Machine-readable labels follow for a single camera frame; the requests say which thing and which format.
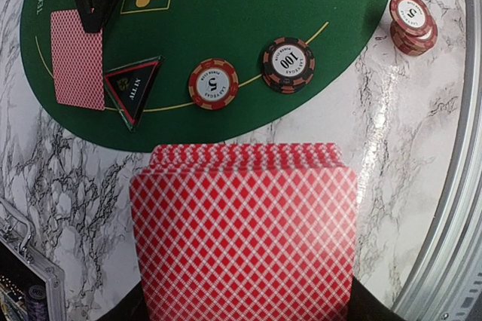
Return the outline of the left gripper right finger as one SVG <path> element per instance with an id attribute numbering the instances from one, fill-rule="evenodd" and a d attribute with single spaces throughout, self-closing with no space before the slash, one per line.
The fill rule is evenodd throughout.
<path id="1" fill-rule="evenodd" d="M 352 281 L 348 321 L 404 321 L 383 305 L 357 279 Z"/>

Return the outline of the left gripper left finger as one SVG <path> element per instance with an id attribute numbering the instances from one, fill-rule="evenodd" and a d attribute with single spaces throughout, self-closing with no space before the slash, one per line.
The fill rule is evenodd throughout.
<path id="1" fill-rule="evenodd" d="M 147 321 L 147 306 L 141 286 L 133 289 L 99 321 Z"/>

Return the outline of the triangular all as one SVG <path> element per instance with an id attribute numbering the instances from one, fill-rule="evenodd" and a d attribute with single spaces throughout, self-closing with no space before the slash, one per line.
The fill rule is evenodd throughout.
<path id="1" fill-rule="evenodd" d="M 139 125 L 163 61 L 162 56 L 152 57 L 104 74 L 105 90 L 131 132 Z"/>

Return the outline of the red playing card deck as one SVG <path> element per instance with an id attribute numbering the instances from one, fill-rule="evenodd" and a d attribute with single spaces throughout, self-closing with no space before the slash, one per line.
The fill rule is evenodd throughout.
<path id="1" fill-rule="evenodd" d="M 152 320 L 345 320 L 357 177 L 334 143 L 159 145 L 130 184 Z"/>

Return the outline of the single orange poker chip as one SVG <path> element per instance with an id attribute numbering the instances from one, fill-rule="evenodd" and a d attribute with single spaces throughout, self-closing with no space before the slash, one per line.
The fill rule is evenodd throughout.
<path id="1" fill-rule="evenodd" d="M 200 108 L 212 111 L 229 105 L 238 89 L 239 79 L 235 68 L 220 58 L 200 62 L 188 81 L 192 101 Z"/>

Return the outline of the dark chip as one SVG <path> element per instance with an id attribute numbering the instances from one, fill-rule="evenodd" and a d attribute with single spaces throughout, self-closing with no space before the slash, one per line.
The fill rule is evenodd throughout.
<path id="1" fill-rule="evenodd" d="M 281 37 L 263 52 L 261 68 L 264 82 L 270 89 L 293 94 L 312 81 L 316 58 L 305 41 Z"/>

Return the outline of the orange poker chip stack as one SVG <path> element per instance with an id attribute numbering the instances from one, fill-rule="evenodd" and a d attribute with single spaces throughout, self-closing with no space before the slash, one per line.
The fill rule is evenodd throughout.
<path id="1" fill-rule="evenodd" d="M 390 35 L 395 46 L 404 54 L 421 56 L 438 40 L 438 26 L 422 0 L 391 0 Z"/>

